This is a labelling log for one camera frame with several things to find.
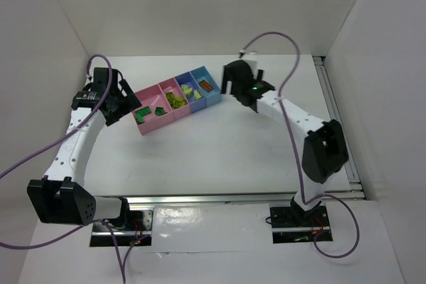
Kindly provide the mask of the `long dark green lego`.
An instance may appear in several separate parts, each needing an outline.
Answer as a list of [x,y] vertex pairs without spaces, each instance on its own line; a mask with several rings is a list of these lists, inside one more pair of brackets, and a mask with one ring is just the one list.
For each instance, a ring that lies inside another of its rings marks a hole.
[[139,116],[146,116],[150,113],[151,113],[151,109],[148,106],[141,108],[135,112],[135,114]]

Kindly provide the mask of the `small dark green lego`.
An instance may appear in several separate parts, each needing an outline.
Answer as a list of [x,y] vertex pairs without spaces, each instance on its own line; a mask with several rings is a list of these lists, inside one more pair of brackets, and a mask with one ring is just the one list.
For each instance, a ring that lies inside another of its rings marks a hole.
[[136,121],[138,123],[143,123],[144,122],[143,116],[141,116],[139,114],[136,114],[135,116],[136,116]]

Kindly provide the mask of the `brown orange lego brick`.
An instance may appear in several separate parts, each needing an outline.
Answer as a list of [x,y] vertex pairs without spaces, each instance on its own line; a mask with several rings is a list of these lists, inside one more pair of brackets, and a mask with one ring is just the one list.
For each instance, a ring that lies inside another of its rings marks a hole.
[[213,86],[206,80],[202,80],[199,82],[201,88],[203,88],[206,92],[210,92],[213,90]]

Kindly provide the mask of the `dark green square lego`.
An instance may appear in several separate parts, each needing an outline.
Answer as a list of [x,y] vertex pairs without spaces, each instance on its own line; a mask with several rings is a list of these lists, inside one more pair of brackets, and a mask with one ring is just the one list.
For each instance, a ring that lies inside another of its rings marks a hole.
[[155,109],[155,115],[161,116],[164,113],[165,113],[165,111],[164,111],[163,107],[156,107],[156,109]]

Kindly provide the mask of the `pale lime lego bottom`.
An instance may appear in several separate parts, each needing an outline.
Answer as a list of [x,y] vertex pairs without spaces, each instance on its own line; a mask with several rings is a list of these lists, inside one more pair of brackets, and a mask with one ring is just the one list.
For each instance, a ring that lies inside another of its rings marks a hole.
[[188,94],[192,90],[192,88],[186,84],[183,84],[181,86],[181,90],[184,94]]

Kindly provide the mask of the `lime long lego brick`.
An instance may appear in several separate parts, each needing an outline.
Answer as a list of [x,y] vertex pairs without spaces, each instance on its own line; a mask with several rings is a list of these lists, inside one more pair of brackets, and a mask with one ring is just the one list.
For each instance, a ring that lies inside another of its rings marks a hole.
[[175,96],[174,96],[174,94],[172,92],[167,92],[166,93],[166,99],[171,104],[176,100],[176,98],[175,98]]

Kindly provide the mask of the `small lime lego brick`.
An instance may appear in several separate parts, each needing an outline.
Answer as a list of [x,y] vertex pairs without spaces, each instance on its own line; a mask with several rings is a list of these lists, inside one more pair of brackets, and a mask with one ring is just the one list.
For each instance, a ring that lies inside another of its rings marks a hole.
[[176,100],[174,102],[177,104],[178,108],[186,104],[185,100],[181,97],[176,97]]

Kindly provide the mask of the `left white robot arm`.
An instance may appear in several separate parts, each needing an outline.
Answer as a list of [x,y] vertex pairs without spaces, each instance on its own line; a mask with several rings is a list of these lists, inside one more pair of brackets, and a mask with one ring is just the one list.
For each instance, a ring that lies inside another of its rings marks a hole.
[[123,216],[127,201],[91,195],[84,188],[85,171],[100,131],[140,105],[120,71],[94,69],[93,81],[73,98],[67,129],[71,137],[61,144],[43,177],[31,180],[27,186],[41,222],[88,225]]

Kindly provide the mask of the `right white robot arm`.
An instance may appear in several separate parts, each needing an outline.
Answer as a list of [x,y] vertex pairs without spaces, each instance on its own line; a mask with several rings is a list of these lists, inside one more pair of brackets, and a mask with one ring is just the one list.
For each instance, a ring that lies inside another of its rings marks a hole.
[[230,94],[242,105],[287,126],[300,180],[290,206],[298,219],[306,219],[319,207],[330,177],[349,160],[343,129],[337,120],[322,120],[285,99],[256,67],[246,59],[225,65],[221,93],[231,84]]

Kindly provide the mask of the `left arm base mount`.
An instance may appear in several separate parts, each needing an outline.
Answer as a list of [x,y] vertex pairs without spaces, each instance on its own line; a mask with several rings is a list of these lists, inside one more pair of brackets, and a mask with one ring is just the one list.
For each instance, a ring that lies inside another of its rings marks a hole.
[[90,247],[113,247],[114,233],[119,247],[148,247],[152,245],[152,226],[154,211],[152,208],[128,210],[124,216],[106,219],[105,222],[93,224]]

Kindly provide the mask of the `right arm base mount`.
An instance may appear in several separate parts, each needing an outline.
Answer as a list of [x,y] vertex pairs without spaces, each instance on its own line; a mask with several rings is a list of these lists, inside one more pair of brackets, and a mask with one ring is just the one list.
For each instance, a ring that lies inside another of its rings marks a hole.
[[333,241],[327,209],[320,206],[304,221],[297,221],[290,207],[271,207],[265,222],[271,226],[273,244]]

